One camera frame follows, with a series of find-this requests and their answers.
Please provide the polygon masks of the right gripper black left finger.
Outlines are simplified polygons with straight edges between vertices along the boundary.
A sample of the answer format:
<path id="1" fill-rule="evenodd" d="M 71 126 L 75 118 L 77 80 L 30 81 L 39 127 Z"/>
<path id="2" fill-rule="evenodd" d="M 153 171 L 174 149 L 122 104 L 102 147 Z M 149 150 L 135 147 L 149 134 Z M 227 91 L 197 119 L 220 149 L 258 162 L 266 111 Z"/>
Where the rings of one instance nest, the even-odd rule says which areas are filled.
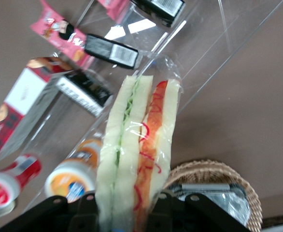
<path id="1" fill-rule="evenodd" d="M 53 196 L 0 227 L 0 232 L 98 232 L 99 211 L 95 193 L 86 192 L 69 203 Z"/>

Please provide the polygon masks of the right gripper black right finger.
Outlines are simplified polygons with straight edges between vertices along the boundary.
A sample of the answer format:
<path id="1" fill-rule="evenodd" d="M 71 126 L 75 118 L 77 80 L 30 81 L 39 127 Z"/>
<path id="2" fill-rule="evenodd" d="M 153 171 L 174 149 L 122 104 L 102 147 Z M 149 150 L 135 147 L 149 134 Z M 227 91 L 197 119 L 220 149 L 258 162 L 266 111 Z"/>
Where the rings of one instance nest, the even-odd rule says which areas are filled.
<path id="1" fill-rule="evenodd" d="M 248 232 L 249 229 L 202 194 L 190 194 L 181 201 L 163 191 L 148 215 L 146 231 Z"/>

